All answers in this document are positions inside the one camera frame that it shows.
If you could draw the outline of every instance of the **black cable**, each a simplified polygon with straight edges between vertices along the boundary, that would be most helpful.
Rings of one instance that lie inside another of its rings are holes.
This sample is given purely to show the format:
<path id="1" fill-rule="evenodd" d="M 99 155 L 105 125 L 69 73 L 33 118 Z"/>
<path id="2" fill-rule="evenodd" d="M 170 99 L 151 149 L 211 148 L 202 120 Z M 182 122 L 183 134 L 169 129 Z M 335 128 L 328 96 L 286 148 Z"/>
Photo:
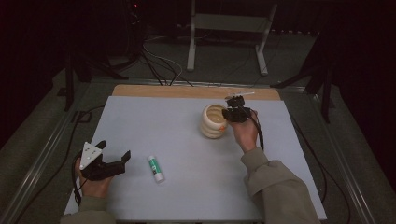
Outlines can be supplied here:
<path id="1" fill-rule="evenodd" d="M 75 123 L 75 125 L 74 125 L 74 127 L 73 127 L 73 131 L 72 131 L 72 133 L 71 133 L 70 140 L 69 140 L 69 143 L 68 143 L 68 145 L 67 145 L 67 150 L 66 150 L 66 154 L 65 154 L 65 156 L 64 156 L 64 160 L 61 162 L 61 165 L 58 167 L 58 169 L 55 171 L 55 173 L 54 173 L 54 174 L 49 178 L 49 180 L 44 184 L 44 186 L 43 186 L 43 187 L 35 194 L 35 196 L 33 196 L 32 199 L 23 207 L 23 209 L 21 210 L 20 214 L 18 215 L 18 217 L 17 217 L 17 219 L 16 219 L 16 221 L 15 221 L 15 224 L 17 224 L 17 223 L 21 220 L 21 218 L 23 217 L 23 214 L 26 212 L 26 210 L 29 208 L 29 206 L 33 203 L 33 201 L 34 201 L 34 200 L 38 197 L 38 195 L 47 187 L 47 185 L 53 180 L 53 178 L 54 178 L 57 174 L 59 174 L 59 172 L 61 171 L 61 169 L 64 167 L 64 164 L 66 163 L 67 158 L 68 158 L 69 153 L 70 153 L 70 150 L 71 150 L 71 143 L 72 143 L 72 141 L 73 141 L 74 132 L 75 132 L 75 130 L 76 130 L 76 128 L 77 128 L 77 125 L 79 124 L 80 120 L 81 120 L 86 114 L 90 113 L 91 111 L 93 111 L 93 110 L 95 110 L 95 109 L 98 109 L 98 108 L 102 108 L 102 107 L 105 107 L 105 106 L 104 106 L 104 105 L 100 105 L 100 106 L 97 106 L 97 107 L 94 107 L 94 108 L 88 110 L 87 112 L 81 112 L 81 113 L 83 113 L 83 114 L 77 118 L 76 123 Z"/>
<path id="2" fill-rule="evenodd" d="M 82 189 L 82 187 L 87 183 L 88 179 L 85 179 L 81 186 L 79 186 L 78 190 Z"/>
<path id="3" fill-rule="evenodd" d="M 149 55 L 153 56 L 154 54 L 149 52 L 146 48 L 143 48 L 145 52 L 147 52 Z M 179 75 L 177 74 L 176 70 L 174 69 L 174 67 L 172 67 L 164 58 L 162 57 L 158 57 L 156 56 L 155 58 L 160 59 L 163 63 L 165 63 L 168 67 L 169 67 L 169 71 L 173 72 L 174 74 L 174 78 L 171 80 L 171 83 L 169 84 L 169 86 L 172 86 L 173 82 L 179 77 Z"/>
<path id="4" fill-rule="evenodd" d="M 312 155 L 314 156 L 315 160 L 317 161 L 320 170 L 322 171 L 323 177 L 325 178 L 325 174 L 324 172 L 327 173 L 327 175 L 330 177 L 330 179 L 332 180 L 332 182 L 334 182 L 335 186 L 340 190 L 341 195 L 344 198 L 344 201 L 346 202 L 346 207 L 347 207 L 347 221 L 346 223 L 350 223 L 350 206 L 349 206 L 349 202 L 347 201 L 347 196 L 345 195 L 344 191 L 341 189 L 341 186 L 337 183 L 337 181 L 335 180 L 335 178 L 332 176 L 332 174 L 326 169 L 326 167 L 320 162 L 320 160 L 318 159 L 314 149 L 311 147 L 311 145 L 309 144 L 308 140 L 306 139 L 306 137 L 304 136 L 301 128 L 298 126 L 298 123 L 296 122 L 295 118 L 290 115 L 292 121 L 293 121 L 293 126 L 296 128 L 297 132 L 301 135 L 301 137 L 304 139 L 306 145 L 308 146 L 309 150 L 311 151 Z"/>
<path id="5" fill-rule="evenodd" d="M 244 109 L 244 107 L 242 107 L 241 105 L 238 105 L 238 108 L 239 108 L 241 111 L 244 111 L 244 113 L 247 115 L 247 117 L 248 117 L 249 119 L 251 119 L 251 121 L 253 122 L 254 126 L 256 126 L 257 132 L 258 132 L 258 134 L 259 134 L 260 147 L 262 148 L 262 150 L 264 150 L 264 138 L 263 138 L 263 136 L 262 136 L 262 127 L 261 127 L 261 125 L 260 125 L 259 117 L 257 117 L 257 112 L 254 111 L 254 110 L 252 110 L 252 109 L 250 109 L 250 113 L 248 113 L 248 112 Z M 253 113 L 256 115 L 257 120 L 255 120 L 255 119 L 251 116 L 251 112 L 253 112 Z"/>
<path id="6" fill-rule="evenodd" d="M 77 163 L 77 159 L 80 158 L 82 156 L 82 150 L 75 156 L 75 158 L 73 159 L 72 162 L 72 184 L 73 184 L 73 192 L 75 195 L 75 201 L 76 204 L 80 204 L 81 203 L 81 195 L 79 194 L 79 188 L 77 187 L 76 184 L 76 163 Z"/>
<path id="7" fill-rule="evenodd" d="M 328 187 L 328 186 L 327 186 L 326 174 L 324 173 L 325 171 L 324 171 L 323 166 L 321 165 L 321 163 L 320 163 L 320 161 L 319 161 L 319 158 L 318 158 L 317 154 L 315 153 L 315 151 L 313 150 L 313 148 L 312 148 L 311 145 L 309 144 L 308 140 L 306 139 L 305 135 L 303 134 L 303 131 L 301 130 L 300 126 L 298 125 L 296 119 L 295 119 L 294 116 L 292 116 L 292 115 L 290 115 L 290 117 L 291 117 L 291 121 L 292 121 L 292 124 L 293 124 L 294 129 L 295 129 L 295 130 L 300 134 L 300 136 L 304 139 L 305 144 L 308 146 L 309 151 L 310 151 L 310 152 L 312 153 L 312 155 L 314 156 L 315 161 L 317 162 L 317 164 L 318 164 L 318 166 L 319 166 L 319 168 L 320 168 L 320 171 L 321 171 L 321 173 L 322 173 L 323 182 L 324 182 L 324 190 L 323 190 L 323 196 L 322 196 L 322 198 L 320 199 L 320 201 L 321 201 L 322 203 L 324 203 L 324 201 L 326 200 L 326 196 L 327 196 L 327 187 Z"/>
<path id="8" fill-rule="evenodd" d="M 164 68 L 164 69 L 166 69 L 166 70 L 168 70 L 168 71 L 170 71 L 170 72 L 173 72 L 175 76 L 177 75 L 176 70 L 175 70 L 172 66 L 170 66 L 169 63 L 168 63 L 169 67 L 166 67 L 166 66 L 164 66 L 164 65 L 162 65 L 162 64 L 160 64 L 160 63 L 157 63 L 157 62 L 151 60 L 150 58 L 148 58 L 148 60 L 149 60 L 151 63 L 155 63 L 155 64 L 161 66 L 162 68 Z M 192 85 L 186 78 L 184 78 L 184 77 L 182 77 L 182 76 L 180 76 L 179 78 L 181 78 L 183 81 L 187 82 L 190 86 L 193 87 L 193 85 Z"/>
<path id="9" fill-rule="evenodd" d="M 156 71 L 153 69 L 152 65 L 149 63 L 149 59 L 146 57 L 146 55 L 144 54 L 144 52 L 142 52 L 142 56 L 143 56 L 143 58 L 146 60 L 146 63 L 147 63 L 147 65 L 148 65 L 148 68 L 151 70 L 152 75 L 154 75 L 155 78 L 157 78 L 157 80 L 158 80 L 158 82 L 160 83 L 160 85 L 163 86 L 163 83 L 162 83 L 161 80 L 160 80 L 160 77 L 162 77 L 162 76 L 160 76 L 159 74 L 156 73 Z"/>
<path id="10" fill-rule="evenodd" d="M 224 81 L 225 81 L 230 75 L 232 75 L 234 72 L 238 71 L 239 69 L 241 69 L 242 67 L 244 67 L 244 66 L 247 64 L 249 58 L 251 57 L 251 51 L 252 51 L 252 49 L 249 49 L 249 50 L 248 50 L 248 56 L 247 56 L 247 58 L 245 59 L 245 61 L 244 61 L 241 65 L 237 66 L 233 71 L 231 71 L 230 73 L 228 73 L 227 76 L 225 76 L 225 78 L 220 82 L 220 84 L 218 85 L 218 87 L 221 87 L 222 84 L 224 83 Z"/>
<path id="11" fill-rule="evenodd" d="M 119 64 L 112 64 L 111 68 L 114 69 L 115 71 L 119 72 L 123 72 L 131 67 L 133 67 L 137 62 L 138 59 L 140 57 L 140 54 L 136 54 L 131 56 L 127 62 L 125 63 L 119 63 Z"/>

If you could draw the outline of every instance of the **glue stick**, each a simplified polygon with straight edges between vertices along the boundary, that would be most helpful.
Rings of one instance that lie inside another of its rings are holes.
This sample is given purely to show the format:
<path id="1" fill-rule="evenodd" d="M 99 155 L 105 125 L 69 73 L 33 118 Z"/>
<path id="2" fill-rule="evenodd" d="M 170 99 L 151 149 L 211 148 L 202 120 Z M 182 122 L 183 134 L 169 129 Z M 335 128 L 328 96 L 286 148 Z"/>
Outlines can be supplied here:
<path id="1" fill-rule="evenodd" d="M 154 174 L 155 182 L 157 182 L 157 183 L 163 182 L 165 180 L 165 178 L 163 178 L 163 172 L 161 171 L 161 168 L 158 165 L 158 162 L 155 159 L 155 157 L 149 156 L 148 163 L 149 163 L 149 166 L 151 167 L 152 173 Z"/>

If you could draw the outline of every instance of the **finger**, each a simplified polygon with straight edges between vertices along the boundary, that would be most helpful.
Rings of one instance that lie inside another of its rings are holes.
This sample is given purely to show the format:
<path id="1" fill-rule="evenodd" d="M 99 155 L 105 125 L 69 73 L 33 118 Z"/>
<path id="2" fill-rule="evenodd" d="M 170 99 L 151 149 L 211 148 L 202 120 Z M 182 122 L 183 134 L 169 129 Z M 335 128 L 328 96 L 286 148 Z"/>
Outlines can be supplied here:
<path id="1" fill-rule="evenodd" d="M 229 120 L 227 120 L 227 123 L 229 124 L 229 125 L 231 125 L 231 127 L 234 127 L 237 123 L 235 123 L 235 122 L 232 122 L 232 121 L 229 121 Z"/>
<path id="2" fill-rule="evenodd" d="M 78 158 L 76 160 L 76 164 L 75 164 L 75 171 L 76 171 L 76 173 L 78 174 L 79 177 L 82 176 L 81 170 L 79 169 L 80 163 L 81 163 L 81 158 Z"/>
<path id="3" fill-rule="evenodd" d="M 250 110 L 251 117 L 257 120 L 257 115 L 259 114 L 257 110 Z"/>
<path id="4" fill-rule="evenodd" d="M 106 184 L 110 184 L 111 180 L 114 178 L 114 176 L 108 177 L 105 179 Z"/>

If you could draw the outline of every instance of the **person's left hand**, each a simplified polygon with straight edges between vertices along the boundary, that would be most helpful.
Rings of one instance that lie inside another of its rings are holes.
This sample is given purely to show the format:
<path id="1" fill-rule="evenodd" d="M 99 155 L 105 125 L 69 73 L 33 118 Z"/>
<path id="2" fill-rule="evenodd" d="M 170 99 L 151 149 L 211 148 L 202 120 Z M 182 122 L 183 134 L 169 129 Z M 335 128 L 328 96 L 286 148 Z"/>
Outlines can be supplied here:
<path id="1" fill-rule="evenodd" d="M 78 158 L 76 162 L 75 170 L 79 177 L 79 184 L 82 185 L 81 188 L 82 195 L 88 197 L 105 198 L 107 196 L 110 182 L 114 176 L 108 177 L 103 180 L 96 180 L 96 181 L 87 180 L 82 176 L 82 173 L 79 170 L 80 162 L 81 162 L 81 158 Z"/>

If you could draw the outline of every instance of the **wire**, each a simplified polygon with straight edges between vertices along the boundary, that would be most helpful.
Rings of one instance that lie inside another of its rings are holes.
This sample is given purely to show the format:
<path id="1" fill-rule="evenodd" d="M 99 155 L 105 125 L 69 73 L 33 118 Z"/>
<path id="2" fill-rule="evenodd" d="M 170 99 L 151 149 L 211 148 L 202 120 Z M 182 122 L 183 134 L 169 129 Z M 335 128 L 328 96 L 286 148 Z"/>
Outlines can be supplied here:
<path id="1" fill-rule="evenodd" d="M 166 84 L 166 78 L 162 77 L 160 74 L 157 73 L 157 71 L 155 70 L 155 68 L 151 65 L 151 63 L 149 62 L 149 59 L 146 57 L 146 55 L 142 52 L 142 57 L 146 60 L 146 65 L 148 66 L 148 68 L 151 70 L 152 75 L 155 76 L 155 78 L 157 78 L 158 82 L 160 83 L 160 85 L 163 86 L 163 83 L 161 82 L 161 78 L 165 81 Z"/>
<path id="2" fill-rule="evenodd" d="M 74 192 L 74 194 L 75 194 L 75 201 L 76 201 L 76 204 L 80 204 L 81 203 L 81 195 L 79 194 L 79 188 L 77 187 L 77 184 L 76 184 L 76 162 L 77 162 L 77 159 L 78 158 L 80 158 L 82 156 L 82 150 L 75 156 L 75 158 L 73 159 L 73 162 L 72 162 L 72 170 L 71 170 L 71 172 L 72 172 L 72 183 L 73 183 L 73 192 Z"/>
<path id="3" fill-rule="evenodd" d="M 323 179 L 325 182 L 325 192 L 324 192 L 324 196 L 322 198 L 322 202 L 324 202 L 325 198 L 326 198 L 326 194 L 327 194 L 327 180 L 326 180 L 326 175 L 324 174 L 325 172 L 327 173 L 327 175 L 330 177 L 330 179 L 332 180 L 332 182 L 334 182 L 335 186 L 340 190 L 341 195 L 344 198 L 344 201 L 346 203 L 346 207 L 347 207 L 347 221 L 346 223 L 350 223 L 350 219 L 351 219 L 351 211 L 350 211 L 350 205 L 349 202 L 347 201 L 347 196 L 345 195 L 344 191 L 341 189 L 341 186 L 337 183 L 337 181 L 335 180 L 335 178 L 332 176 L 332 174 L 326 169 L 326 167 L 320 162 L 320 160 L 318 159 L 318 156 L 316 155 L 314 149 L 311 147 L 311 145 L 309 144 L 308 140 L 306 139 L 306 137 L 304 136 L 300 126 L 298 125 L 296 119 L 290 115 L 292 123 L 294 128 L 297 130 L 297 132 L 300 134 L 300 136 L 304 139 L 304 142 L 306 143 L 306 145 L 308 146 L 309 150 L 311 151 L 312 155 L 314 156 L 315 160 L 317 161 L 319 167 L 320 167 L 320 171 L 322 172 L 323 175 Z"/>
<path id="4" fill-rule="evenodd" d="M 236 67 L 233 71 L 231 71 L 227 76 L 225 76 L 225 78 L 220 82 L 220 84 L 218 85 L 218 87 L 221 87 L 222 84 L 224 84 L 224 81 L 225 81 L 230 75 L 232 75 L 234 72 L 236 72 L 237 70 L 239 70 L 239 69 L 241 69 L 242 67 L 244 67 L 244 66 L 247 64 L 247 62 L 248 62 L 250 56 L 251 56 L 251 49 L 248 50 L 248 55 L 247 55 L 247 58 L 245 59 L 245 61 L 244 61 L 241 65 L 239 65 L 238 67 Z"/>
<path id="5" fill-rule="evenodd" d="M 44 186 L 35 194 L 35 196 L 32 197 L 32 199 L 23 207 L 23 209 L 21 210 L 21 213 L 18 215 L 18 218 L 16 219 L 15 223 L 18 223 L 21 218 L 23 217 L 23 214 L 26 212 L 26 210 L 29 208 L 29 206 L 33 203 L 33 201 L 38 197 L 38 195 L 47 187 L 47 185 L 53 180 L 53 178 L 59 174 L 59 172 L 61 171 L 61 169 L 64 167 L 64 164 L 67 161 L 67 158 L 69 156 L 70 150 L 71 150 L 71 144 L 73 141 L 73 136 L 74 136 L 74 132 L 76 131 L 77 125 L 79 124 L 79 122 L 81 121 L 81 119 L 88 113 L 92 112 L 95 109 L 98 108 L 103 108 L 105 107 L 104 105 L 100 105 L 97 107 L 94 107 L 86 112 L 81 112 L 83 113 L 81 116 L 79 116 L 76 120 L 76 123 L 73 127 L 73 131 L 71 132 L 71 136 L 69 139 L 69 143 L 67 145 L 67 150 L 66 150 L 66 154 L 64 155 L 64 160 L 61 162 L 61 165 L 58 167 L 58 169 L 55 171 L 55 173 L 49 178 L 49 180 L 44 184 Z"/>
<path id="6" fill-rule="evenodd" d="M 128 58 L 127 62 L 111 65 L 111 68 L 114 69 L 118 73 L 123 72 L 123 71 L 133 67 L 138 62 L 139 57 L 140 57 L 140 54 L 132 55 L 131 57 Z"/>
<path id="7" fill-rule="evenodd" d="M 170 66 L 170 64 L 167 63 L 167 62 L 165 62 L 165 63 L 166 63 L 168 66 L 164 66 L 164 65 L 162 65 L 162 64 L 160 64 L 160 63 L 157 63 L 157 62 L 155 62 L 155 61 L 152 61 L 152 60 L 149 59 L 149 58 L 148 58 L 148 60 L 149 60 L 151 63 L 155 63 L 155 64 L 161 66 L 162 68 L 171 71 L 174 75 L 177 74 L 177 72 L 175 71 L 175 69 L 174 69 L 172 66 Z M 193 87 L 193 85 L 192 85 L 186 78 L 184 78 L 184 77 L 179 77 L 179 78 L 182 79 L 183 81 L 187 82 L 190 86 Z"/>
<path id="8" fill-rule="evenodd" d="M 150 39 L 146 39 L 145 42 L 150 42 L 150 41 L 153 41 L 153 40 L 156 40 L 156 39 L 162 39 L 162 38 L 167 38 L 167 37 L 168 36 L 166 36 L 166 35 L 157 35 L 157 36 L 154 36 L 154 37 L 152 37 Z"/>
<path id="9" fill-rule="evenodd" d="M 88 179 L 85 179 L 85 180 L 84 180 L 84 182 L 82 183 L 82 185 L 81 185 L 81 186 L 79 186 L 78 190 L 81 190 L 81 189 L 82 189 L 82 187 L 85 185 L 85 183 L 87 183 L 87 181 L 88 181 Z"/>
<path id="10" fill-rule="evenodd" d="M 264 139 L 263 139 L 263 136 L 262 136 L 262 126 L 260 125 L 259 117 L 257 117 L 257 112 L 252 110 L 252 109 L 250 109 L 250 113 L 248 113 L 245 110 L 245 108 L 242 107 L 241 105 L 238 105 L 238 108 L 241 111 L 243 111 L 247 115 L 247 117 L 249 119 L 251 119 L 251 121 L 253 122 L 254 126 L 256 126 L 257 132 L 258 132 L 258 135 L 259 135 L 259 140 L 260 140 L 260 147 L 262 148 L 262 150 L 264 150 Z M 257 120 L 255 120 L 253 117 L 251 117 L 251 112 L 253 112 L 256 115 Z"/>
<path id="11" fill-rule="evenodd" d="M 180 77 L 181 73 L 183 73 L 183 67 L 182 67 L 179 63 L 176 63 L 175 61 L 172 61 L 172 60 L 170 60 L 170 59 L 167 59 L 167 58 L 164 58 L 164 57 L 160 57 L 160 56 L 158 56 L 158 55 L 155 55 L 155 54 L 151 53 L 150 51 L 148 51 L 148 50 L 146 49 L 145 45 L 143 45 L 143 49 L 145 50 L 145 52 L 147 52 L 149 55 L 151 55 L 151 56 L 154 57 L 154 58 L 158 58 L 158 59 L 162 60 L 163 62 L 164 62 L 164 61 L 168 61 L 168 62 L 174 63 L 175 65 L 178 66 L 178 68 L 180 69 L 180 71 L 179 71 L 179 73 L 177 74 L 177 76 L 171 81 L 170 86 L 173 84 L 173 82 L 174 82 L 175 80 L 178 79 L 178 77 Z"/>

